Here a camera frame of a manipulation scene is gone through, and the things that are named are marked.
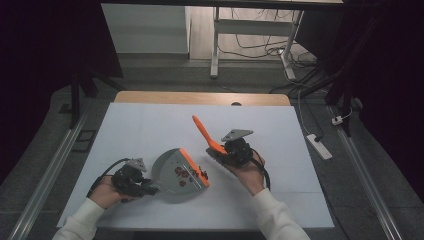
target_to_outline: person's left hand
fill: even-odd
[[[112,176],[105,176],[90,195],[90,199],[100,207],[107,209],[123,199],[129,201],[135,197],[118,193],[112,184]]]

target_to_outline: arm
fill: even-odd
[[[265,164],[265,160],[254,153],[253,158]],[[294,221],[288,207],[277,201],[268,189],[264,188],[264,176],[253,163],[236,168],[226,167],[237,176],[241,184],[253,196],[252,205],[258,214],[259,229],[268,240],[306,240],[305,231]]]
[[[253,197],[253,207],[258,214],[259,229],[266,239],[309,239],[305,231],[294,221],[289,208],[277,201],[268,189]]]
[[[112,185],[111,177],[104,177],[90,198],[85,199],[81,207],[66,219],[65,225],[56,232],[53,239],[93,239],[96,223],[104,211],[123,199],[133,197],[118,193]]]

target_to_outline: white wall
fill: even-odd
[[[102,4],[117,53],[188,53],[189,7]]]

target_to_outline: orange tool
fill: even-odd
[[[203,137],[206,139],[206,142],[208,142],[209,147],[211,147],[217,152],[227,155],[227,151],[225,151],[225,149],[219,143],[215,142],[209,136],[208,132],[206,131],[206,128],[203,126],[202,122],[200,122],[199,118],[196,117],[196,115],[193,115],[193,121],[199,129],[200,133],[202,133]]]

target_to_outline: gray floor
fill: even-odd
[[[116,81],[129,90],[268,93],[270,89],[287,83],[279,62],[222,62],[220,76],[216,80],[209,78],[210,63],[207,61],[189,61],[178,57],[140,58],[140,56],[122,55],[121,64],[125,80],[117,79]],[[296,73],[302,76],[306,71],[307,69],[296,70]],[[95,99],[82,97],[83,107],[88,102],[93,104],[82,130],[97,131],[99,129],[108,104],[113,101],[117,93],[103,82],[96,80],[96,84],[99,94]],[[285,93],[288,90],[290,88],[277,91],[277,93]],[[324,94],[320,91],[309,96],[308,103],[302,101],[301,111],[297,107],[297,101],[292,100],[298,115],[302,113],[306,130],[319,133],[314,117],[317,119],[325,133],[322,142],[334,156],[330,161],[322,161],[313,149],[309,149],[323,190],[327,195],[336,227],[306,231],[311,239],[387,239],[340,142],[337,130],[330,123],[330,115],[323,104]],[[59,113],[63,104],[70,104],[69,87],[53,95],[50,111],[44,124],[18,165],[0,187],[0,224],[2,226],[0,239],[7,239],[9,236],[67,131],[70,115]],[[352,138],[404,239],[424,239],[423,203],[390,157],[363,127],[356,109],[352,114],[351,129]],[[83,150],[86,147],[86,143],[73,145],[74,150]],[[87,155],[87,152],[80,151],[72,151],[69,154],[28,239],[49,239],[57,230],[56,223]],[[100,229],[96,236],[96,239],[167,238],[169,234],[166,233],[133,233],[107,229]],[[209,239],[204,235],[172,235],[172,239],[180,238]],[[246,239],[242,235],[211,235],[210,238]],[[251,235],[250,239],[261,239],[261,236]]]

